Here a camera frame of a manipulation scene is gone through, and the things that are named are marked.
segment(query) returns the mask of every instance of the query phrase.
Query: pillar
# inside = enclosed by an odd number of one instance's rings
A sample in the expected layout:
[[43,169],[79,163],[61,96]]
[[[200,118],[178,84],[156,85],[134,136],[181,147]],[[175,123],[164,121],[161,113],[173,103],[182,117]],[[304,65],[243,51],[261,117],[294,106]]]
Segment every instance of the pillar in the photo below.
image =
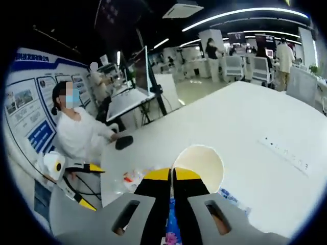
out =
[[302,48],[303,48],[303,63],[306,67],[316,64],[316,51],[314,48],[314,40],[310,30],[299,27],[298,32],[301,36]]

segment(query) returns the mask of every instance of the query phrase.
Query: white shirt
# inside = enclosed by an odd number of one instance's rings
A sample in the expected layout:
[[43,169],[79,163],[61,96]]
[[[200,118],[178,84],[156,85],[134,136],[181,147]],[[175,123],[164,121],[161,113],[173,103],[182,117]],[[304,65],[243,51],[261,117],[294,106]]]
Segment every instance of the white shirt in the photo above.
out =
[[94,95],[97,99],[97,101],[102,102],[105,98],[108,97],[108,93],[106,91],[106,85],[104,83],[101,83],[101,73],[97,71],[91,71],[90,72],[91,79],[95,83],[94,86]]
[[80,114],[81,120],[75,121],[61,113],[57,124],[58,140],[69,157],[98,161],[114,132],[95,120],[84,108],[74,110]]
[[282,43],[277,46],[276,57],[279,58],[280,71],[290,73],[292,61],[295,60],[292,49],[286,43]]

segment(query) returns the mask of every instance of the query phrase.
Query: blue sign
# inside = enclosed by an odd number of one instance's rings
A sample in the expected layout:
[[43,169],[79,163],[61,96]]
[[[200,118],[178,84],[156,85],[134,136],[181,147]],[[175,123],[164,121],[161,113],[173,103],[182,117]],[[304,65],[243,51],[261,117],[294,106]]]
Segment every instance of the blue sign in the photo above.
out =
[[17,53],[16,60],[38,60],[49,62],[49,57],[44,55],[32,55],[25,53]]
[[52,134],[53,130],[46,120],[30,134],[28,139],[36,153],[39,153],[43,149],[45,143],[49,140]]

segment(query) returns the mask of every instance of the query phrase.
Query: blue packaging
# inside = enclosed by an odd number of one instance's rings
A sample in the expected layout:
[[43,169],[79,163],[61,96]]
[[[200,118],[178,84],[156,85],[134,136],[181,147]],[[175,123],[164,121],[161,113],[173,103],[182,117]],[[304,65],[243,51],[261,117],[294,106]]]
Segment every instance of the blue packaging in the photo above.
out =
[[169,200],[169,216],[166,228],[166,243],[167,245],[182,245],[177,219],[175,217],[175,199]]

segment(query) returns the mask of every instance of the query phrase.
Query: person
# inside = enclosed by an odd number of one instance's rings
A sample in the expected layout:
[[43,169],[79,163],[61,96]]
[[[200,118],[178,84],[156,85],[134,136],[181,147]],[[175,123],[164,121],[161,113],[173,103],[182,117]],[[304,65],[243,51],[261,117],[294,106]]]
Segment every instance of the person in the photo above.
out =
[[256,54],[256,49],[255,49],[254,46],[253,46],[252,49],[251,49],[251,53]]
[[232,45],[231,48],[230,48],[230,50],[229,50],[229,56],[233,56],[233,54],[235,54],[235,53],[236,53],[235,46]]
[[211,70],[211,76],[213,82],[219,82],[219,58],[224,54],[223,51],[220,51],[216,46],[212,38],[209,38],[206,43],[205,52],[208,54],[209,66]]
[[[268,68],[269,68],[269,71],[270,69],[272,69],[272,63],[271,63],[271,60],[270,58],[267,56],[266,54],[266,49],[264,47],[258,47],[258,51],[256,52],[256,57],[262,57],[262,58],[266,58],[267,59],[267,62],[268,62]],[[262,86],[266,87],[266,83],[265,82],[262,82],[261,84]],[[272,88],[273,84],[270,83],[268,84],[268,87],[269,88]]]
[[279,59],[279,70],[281,72],[282,82],[281,91],[287,89],[287,85],[290,79],[290,72],[292,62],[294,62],[294,54],[291,48],[287,45],[286,39],[281,38],[281,44],[277,46],[276,58]]
[[95,120],[84,108],[77,107],[79,92],[71,81],[58,83],[52,91],[53,115],[57,122],[58,141],[68,157],[99,162],[106,146],[119,137],[105,124]]
[[90,75],[91,80],[96,85],[94,87],[94,95],[96,97],[96,100],[98,101],[98,104],[100,104],[105,98],[109,96],[106,89],[106,83],[108,83],[108,79],[103,79],[104,75],[98,71],[91,70]]
[[170,67],[175,66],[175,65],[174,65],[174,60],[173,60],[172,57],[169,56],[169,57],[168,57],[168,60],[169,60],[169,66],[170,66]]

